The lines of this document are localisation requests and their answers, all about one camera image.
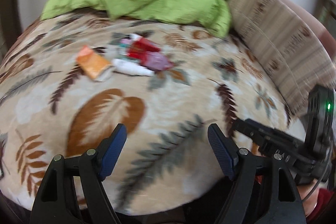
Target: cable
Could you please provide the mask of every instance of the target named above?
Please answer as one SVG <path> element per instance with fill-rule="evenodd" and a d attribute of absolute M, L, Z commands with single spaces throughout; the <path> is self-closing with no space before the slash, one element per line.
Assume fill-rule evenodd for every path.
<path fill-rule="evenodd" d="M 331 141 L 330 142 L 330 149 L 329 149 L 329 152 L 328 152 L 328 156 L 327 158 L 330 160 L 330 157 L 331 157 L 331 152 L 333 151 L 333 148 L 334 148 L 334 142 Z M 325 167 L 323 169 L 323 172 L 322 172 L 322 175 L 321 177 L 319 178 L 319 180 L 316 182 L 316 184 L 314 185 L 314 187 L 310 190 L 310 192 L 305 196 L 305 198 L 302 200 L 302 203 L 304 203 L 312 194 L 313 192 L 316 190 L 316 188 L 319 186 L 319 184 L 321 183 L 321 181 L 323 180 L 323 177 L 324 175 L 326 174 L 327 172 L 327 169 L 328 169 L 328 166 L 329 166 L 329 160 L 327 161 L 327 163 L 325 164 Z"/>

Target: blue textured pad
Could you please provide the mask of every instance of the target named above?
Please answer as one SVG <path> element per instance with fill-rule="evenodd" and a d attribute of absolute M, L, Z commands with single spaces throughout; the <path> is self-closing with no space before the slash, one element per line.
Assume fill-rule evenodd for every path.
<path fill-rule="evenodd" d="M 110 176 L 115 164 L 117 163 L 118 157 L 121 150 L 126 142 L 126 127 L 121 126 L 120 130 L 116 133 L 112 143 L 107 149 L 105 155 L 101 160 L 101 169 L 99 172 L 99 177 L 103 181 L 106 177 Z"/>
<path fill-rule="evenodd" d="M 208 129 L 208 139 L 223 174 L 228 176 L 230 180 L 234 180 L 236 176 L 234 170 L 234 160 L 230 156 L 230 153 L 226 149 L 220 137 L 211 127 Z"/>

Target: floral print blanket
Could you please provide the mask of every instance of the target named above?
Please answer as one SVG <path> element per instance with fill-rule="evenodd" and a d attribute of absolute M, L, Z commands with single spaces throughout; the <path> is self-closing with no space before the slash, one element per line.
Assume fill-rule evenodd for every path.
<path fill-rule="evenodd" d="M 77 66 L 83 45 L 111 60 L 134 32 L 159 44 L 174 67 L 99 83 Z M 198 26 L 110 22 L 105 13 L 78 10 L 41 22 L 7 56 L 0 76 L 0 188 L 27 209 L 54 155 L 95 148 L 118 123 L 127 141 L 103 185 L 112 206 L 129 215 L 190 202 L 224 176 L 207 140 L 211 123 L 250 150 L 251 140 L 230 130 L 236 117 L 280 130 L 290 123 L 283 98 L 240 39 Z M 85 207 L 79 178 L 75 185 Z"/>

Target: silver bolt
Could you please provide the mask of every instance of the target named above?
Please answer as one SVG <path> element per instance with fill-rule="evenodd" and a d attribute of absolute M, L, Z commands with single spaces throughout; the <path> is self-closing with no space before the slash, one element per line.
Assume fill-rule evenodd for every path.
<path fill-rule="evenodd" d="M 92 156 L 94 153 L 96 152 L 95 149 L 91 148 L 89 150 L 86 151 L 86 153 L 89 155 L 89 156 Z"/>
<path fill-rule="evenodd" d="M 282 159 L 282 156 L 278 153 L 274 154 L 273 156 L 276 160 L 281 160 Z"/>
<path fill-rule="evenodd" d="M 62 155 L 58 154 L 54 157 L 54 161 L 58 161 L 62 158 Z"/>
<path fill-rule="evenodd" d="M 246 156 L 249 153 L 249 151 L 246 148 L 239 149 L 239 154 Z"/>

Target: orange packet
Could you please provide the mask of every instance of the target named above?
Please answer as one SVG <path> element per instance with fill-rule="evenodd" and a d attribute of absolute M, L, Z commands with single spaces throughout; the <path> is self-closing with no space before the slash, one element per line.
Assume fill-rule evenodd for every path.
<path fill-rule="evenodd" d="M 85 74 L 92 80 L 102 81 L 99 79 L 112 64 L 97 54 L 93 49 L 84 46 L 76 57 L 77 64 L 83 69 Z"/>

